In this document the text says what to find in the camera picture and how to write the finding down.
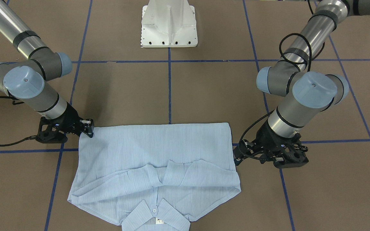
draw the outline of white tag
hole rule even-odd
[[[160,224],[163,224],[163,221],[162,220],[160,220],[160,219],[158,219],[158,218],[155,218],[156,220],[155,220],[155,224],[156,225],[160,225]]]

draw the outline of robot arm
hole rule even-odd
[[[370,0],[321,1],[276,65],[260,70],[258,88],[285,98],[258,130],[255,140],[241,140],[235,147],[236,165],[246,158],[259,159],[262,164],[273,161],[277,168],[300,167],[308,162],[307,147],[301,145],[298,132],[317,113],[341,102],[349,86],[342,76],[310,72],[309,68],[303,71],[330,33],[352,15],[370,15]],[[258,154],[262,154],[260,158],[255,157]]]
[[[46,81],[62,77],[72,70],[64,53],[53,53],[25,23],[0,0],[0,32],[28,60],[0,63],[0,91],[13,96],[41,114],[36,140],[41,143],[65,143],[65,133],[93,137],[93,120],[83,120],[77,111]]]

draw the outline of shirt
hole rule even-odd
[[[123,231],[187,231],[241,192],[227,123],[96,127],[68,201]]]

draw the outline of light blue shirt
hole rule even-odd
[[[188,231],[190,222],[241,192],[227,123],[94,132],[79,139],[68,201],[123,231]]]

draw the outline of blue grid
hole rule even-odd
[[[257,58],[257,54],[256,54],[256,50],[255,50],[255,45],[254,45],[254,39],[253,39],[254,37],[253,37],[252,32],[251,32],[251,26],[250,26],[250,22],[249,22],[249,17],[248,17],[248,12],[247,12],[247,9],[246,9],[245,0],[242,0],[242,3],[243,3],[244,11],[245,11],[245,17],[246,17],[246,21],[247,21],[248,31],[249,31],[249,34],[250,34],[250,37],[251,37],[251,45],[252,45],[252,51],[253,51],[253,54],[254,54],[254,59],[240,59],[240,60],[171,60],[171,50],[170,50],[170,48],[168,48],[168,60],[91,60],[91,61],[82,61],[81,59],[82,59],[82,53],[83,53],[83,50],[84,50],[85,37],[86,37],[87,30],[88,30],[89,19],[90,19],[90,15],[91,15],[91,7],[92,7],[92,4],[93,4],[92,1],[93,0],[90,1],[90,5],[89,5],[89,9],[88,9],[88,15],[87,15],[86,24],[85,24],[84,36],[83,36],[82,43],[81,43],[81,50],[80,50],[80,53],[79,53],[78,61],[72,61],[72,63],[76,63],[77,64],[77,68],[76,68],[74,83],[73,83],[73,86],[72,86],[71,98],[70,98],[70,101],[69,101],[69,103],[71,105],[72,105],[72,99],[73,99],[74,91],[75,91],[75,87],[76,87],[76,82],[77,82],[77,79],[78,79],[79,67],[80,67],[80,64],[81,63],[108,63],[108,62],[115,62],[115,63],[168,63],[169,124],[171,124],[172,123],[171,63],[253,62],[253,63],[256,64],[257,70],[259,71],[260,70],[260,68],[259,68],[259,62],[276,62],[276,61],[278,61],[278,59],[258,59]],[[302,143],[310,144],[310,143],[370,142],[370,130],[369,130],[369,127],[368,127],[368,125],[366,123],[366,120],[365,120],[364,115],[362,113],[362,110],[361,110],[361,108],[359,106],[359,103],[357,101],[357,98],[354,95],[354,91],[353,91],[353,89],[351,87],[351,84],[350,84],[350,82],[348,80],[348,76],[347,76],[347,74],[345,72],[345,69],[344,69],[344,67],[342,65],[342,62],[344,62],[344,61],[370,61],[370,59],[340,59],[339,58],[339,55],[338,55],[338,52],[337,52],[337,50],[335,48],[335,45],[333,43],[332,38],[329,37],[329,40],[330,40],[330,42],[332,44],[332,47],[333,47],[333,49],[335,51],[335,54],[336,54],[337,59],[316,59],[315,61],[338,61],[339,62],[340,66],[342,68],[342,72],[343,72],[345,78],[347,79],[347,81],[349,83],[350,92],[351,92],[351,94],[352,94],[352,96],[354,98],[354,101],[355,101],[355,104],[356,104],[356,106],[358,108],[359,114],[360,114],[360,116],[361,116],[361,118],[363,120],[364,126],[365,126],[366,131],[367,131],[367,133],[369,135],[369,139],[319,140],[319,141],[303,141]],[[267,102],[266,102],[266,95],[265,94],[263,94],[263,102],[264,102],[264,106],[266,108],[266,111],[268,112],[269,109],[268,109],[268,105],[267,105]],[[54,199],[54,196],[55,196],[55,190],[56,190],[56,184],[57,184],[58,174],[59,174],[60,165],[61,165],[62,154],[63,154],[63,152],[75,152],[75,151],[78,151],[78,148],[64,148],[64,145],[63,144],[61,145],[61,147],[59,149],[1,150],[0,151],[0,154],[3,154],[3,153],[59,152],[58,161],[57,161],[57,167],[56,167],[56,173],[55,173],[55,177],[54,177],[54,182],[53,182],[53,187],[52,187],[52,193],[51,193],[50,203],[49,203],[48,212],[47,212],[47,219],[46,219],[46,223],[45,223],[45,229],[44,229],[45,231],[48,230],[48,226],[49,226],[50,214],[51,214],[51,211],[52,211],[53,199]],[[292,211],[291,211],[290,204],[289,204],[289,197],[288,197],[288,193],[287,193],[287,189],[286,189],[286,185],[285,185],[284,175],[283,175],[282,170],[280,170],[279,173],[280,173],[280,177],[281,177],[282,188],[283,188],[284,195],[285,195],[286,206],[287,206],[288,213],[289,213],[289,219],[290,219],[290,222],[291,222],[292,231],[295,231],[294,219],[293,219]]]

